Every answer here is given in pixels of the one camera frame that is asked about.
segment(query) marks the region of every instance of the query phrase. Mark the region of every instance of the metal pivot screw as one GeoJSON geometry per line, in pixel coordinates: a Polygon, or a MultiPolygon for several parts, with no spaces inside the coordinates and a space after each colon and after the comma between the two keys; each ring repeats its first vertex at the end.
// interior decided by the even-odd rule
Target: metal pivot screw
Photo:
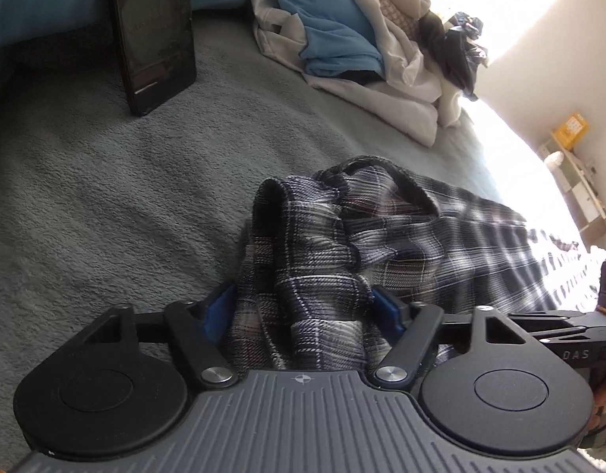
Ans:
{"type": "Polygon", "coordinates": [[[202,380],[210,384],[221,384],[233,378],[233,372],[223,366],[212,366],[200,374],[202,380]]]}
{"type": "Polygon", "coordinates": [[[385,382],[400,382],[408,376],[408,373],[399,366],[383,366],[377,369],[375,376],[385,382]]]}

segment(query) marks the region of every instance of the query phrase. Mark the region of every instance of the crosshair logo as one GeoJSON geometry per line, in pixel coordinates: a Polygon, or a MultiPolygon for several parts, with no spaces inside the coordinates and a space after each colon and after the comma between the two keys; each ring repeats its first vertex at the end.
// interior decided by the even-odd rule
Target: crosshair logo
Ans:
{"type": "Polygon", "coordinates": [[[306,384],[312,380],[312,378],[305,373],[301,373],[300,375],[293,377],[293,379],[300,384],[306,384]]]}

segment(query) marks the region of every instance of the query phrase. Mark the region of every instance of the plaid fabric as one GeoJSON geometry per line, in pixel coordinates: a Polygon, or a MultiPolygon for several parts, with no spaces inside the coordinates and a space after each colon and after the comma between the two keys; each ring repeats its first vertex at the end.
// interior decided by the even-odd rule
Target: plaid fabric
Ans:
{"type": "Polygon", "coordinates": [[[381,158],[264,181],[249,239],[227,340],[242,373],[375,368],[389,346],[370,318],[372,284],[449,313],[595,304],[572,246],[381,158]]]}
{"type": "Polygon", "coordinates": [[[380,0],[382,15],[400,27],[411,41],[419,42],[419,20],[409,17],[390,0],[380,0]]]}

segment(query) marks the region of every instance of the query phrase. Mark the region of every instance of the blue bedding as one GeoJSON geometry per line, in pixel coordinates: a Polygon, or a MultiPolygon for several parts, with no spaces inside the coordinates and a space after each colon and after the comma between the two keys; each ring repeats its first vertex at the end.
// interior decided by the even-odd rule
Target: blue bedding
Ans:
{"type": "Polygon", "coordinates": [[[283,10],[298,13],[305,27],[307,47],[301,58],[306,73],[336,77],[346,71],[372,71],[384,77],[373,27],[354,0],[278,1],[283,10]]]}

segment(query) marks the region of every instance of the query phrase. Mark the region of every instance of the bed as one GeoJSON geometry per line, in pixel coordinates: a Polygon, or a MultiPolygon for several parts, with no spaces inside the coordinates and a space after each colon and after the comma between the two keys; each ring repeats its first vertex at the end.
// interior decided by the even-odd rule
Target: bed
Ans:
{"type": "Polygon", "coordinates": [[[580,241],[548,170],[481,102],[428,149],[262,56],[247,13],[196,13],[194,35],[198,80],[143,118],[111,48],[0,96],[0,469],[28,451],[23,376],[110,305],[158,309],[233,276],[264,178],[377,155],[580,241]]]}

